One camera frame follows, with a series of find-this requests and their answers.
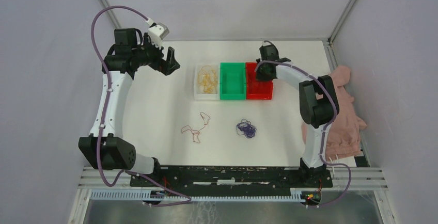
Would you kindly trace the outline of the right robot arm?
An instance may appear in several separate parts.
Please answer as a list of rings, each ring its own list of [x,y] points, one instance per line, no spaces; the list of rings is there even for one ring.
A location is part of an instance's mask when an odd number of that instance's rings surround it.
[[[256,80],[279,79],[299,92],[299,111],[307,125],[307,134],[298,179],[303,186],[311,187],[326,170],[327,134],[339,113],[333,79],[329,75],[313,76],[295,66],[290,59],[281,58],[271,41],[264,40],[259,52]]]

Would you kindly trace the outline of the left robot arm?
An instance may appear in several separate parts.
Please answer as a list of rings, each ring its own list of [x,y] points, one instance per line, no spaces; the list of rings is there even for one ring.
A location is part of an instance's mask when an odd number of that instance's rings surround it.
[[[169,33],[161,23],[148,28],[141,39],[136,28],[116,29],[115,43],[104,58],[103,90],[96,120],[78,147],[94,169],[127,170],[143,174],[150,186],[162,181],[158,160],[140,155],[123,139],[123,115],[135,72],[142,66],[170,75],[180,68],[175,50],[163,52],[162,40]]]

